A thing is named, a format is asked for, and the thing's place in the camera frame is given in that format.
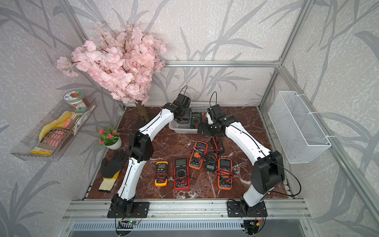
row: metal vent grille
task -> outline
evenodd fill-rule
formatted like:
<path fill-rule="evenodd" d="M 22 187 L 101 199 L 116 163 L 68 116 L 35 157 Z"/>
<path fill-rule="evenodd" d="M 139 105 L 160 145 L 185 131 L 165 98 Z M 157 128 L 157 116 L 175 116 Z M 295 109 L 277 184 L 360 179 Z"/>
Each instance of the metal vent grille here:
<path fill-rule="evenodd" d="M 133 231 L 168 231 L 168 230 L 241 230 L 240 220 L 143 220 L 137 226 L 122 224 L 123 228 Z M 114 230 L 113 221 L 75 221 L 71 231 L 109 231 Z"/>

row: white flower pot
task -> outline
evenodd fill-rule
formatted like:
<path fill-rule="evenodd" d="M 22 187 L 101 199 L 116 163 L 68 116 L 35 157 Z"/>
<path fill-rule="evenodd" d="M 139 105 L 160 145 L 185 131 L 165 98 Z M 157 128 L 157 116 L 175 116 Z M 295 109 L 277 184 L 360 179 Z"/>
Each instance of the white flower pot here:
<path fill-rule="evenodd" d="M 122 144 L 122 141 L 121 141 L 121 138 L 119 137 L 119 139 L 117 140 L 117 142 L 115 144 L 110 145 L 110 146 L 107 146 L 107 145 L 105 145 L 105 146 L 111 150 L 117 150 L 121 147 L 121 144 Z"/>

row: robotic arm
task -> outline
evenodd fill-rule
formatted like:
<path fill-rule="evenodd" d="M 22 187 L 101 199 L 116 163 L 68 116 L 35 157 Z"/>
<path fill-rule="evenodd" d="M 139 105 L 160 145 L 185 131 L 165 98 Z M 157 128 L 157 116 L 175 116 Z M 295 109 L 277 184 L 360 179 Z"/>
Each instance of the robotic arm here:
<path fill-rule="evenodd" d="M 190 99 L 179 94 L 173 103 L 164 105 L 162 111 L 148 124 L 130 133 L 128 169 L 119 191 L 112 198 L 113 205 L 125 215 L 133 210 L 138 179 L 143 166 L 154 152 L 152 140 L 167 123 L 186 117 L 189 105 Z M 279 152 L 271 152 L 261 145 L 234 116 L 225 115 L 218 104 L 208 109 L 208 121 L 199 126 L 199 135 L 229 137 L 254 165 L 251 173 L 252 185 L 241 197 L 241 209 L 246 215 L 253 215 L 256 205 L 264 195 L 284 180 L 284 171 L 279 167 L 283 166 L 282 156 Z"/>

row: potted plant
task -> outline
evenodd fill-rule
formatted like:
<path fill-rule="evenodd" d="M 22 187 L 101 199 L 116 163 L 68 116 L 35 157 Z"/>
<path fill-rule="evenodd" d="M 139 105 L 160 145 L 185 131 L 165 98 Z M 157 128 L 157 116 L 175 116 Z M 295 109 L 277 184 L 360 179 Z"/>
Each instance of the potted plant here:
<path fill-rule="evenodd" d="M 109 127 L 108 130 L 99 129 L 98 132 L 100 147 L 105 145 L 111 150 L 117 150 L 121 147 L 120 133 L 117 132 L 115 127 Z"/>

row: white plastic basket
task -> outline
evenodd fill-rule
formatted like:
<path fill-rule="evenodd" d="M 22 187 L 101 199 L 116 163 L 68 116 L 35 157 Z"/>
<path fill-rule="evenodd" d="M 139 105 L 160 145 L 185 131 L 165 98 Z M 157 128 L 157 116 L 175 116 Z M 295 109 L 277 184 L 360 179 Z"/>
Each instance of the white plastic basket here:
<path fill-rule="evenodd" d="M 295 91 L 280 91 L 268 115 L 291 164 L 309 163 L 331 146 Z"/>
<path fill-rule="evenodd" d="M 192 102 L 190 103 L 190 108 L 192 109 L 192 113 L 201 113 L 201 116 L 205 112 L 207 112 L 207 109 L 209 108 L 209 101 L 208 102 Z M 172 120 L 168 127 L 172 130 L 174 130 L 176 133 L 191 133 L 191 134 L 197 134 L 197 129 L 191 129 L 190 124 L 178 124 L 176 120 Z"/>

